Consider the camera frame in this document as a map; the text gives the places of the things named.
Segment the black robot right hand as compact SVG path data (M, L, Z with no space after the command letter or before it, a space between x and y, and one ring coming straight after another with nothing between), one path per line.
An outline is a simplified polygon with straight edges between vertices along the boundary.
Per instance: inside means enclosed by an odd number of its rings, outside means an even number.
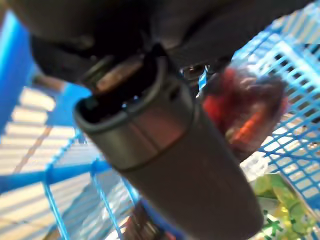
M90 90L73 117L163 219L199 240L246 240L263 216L237 154L182 70L227 65L306 0L9 0L39 68Z

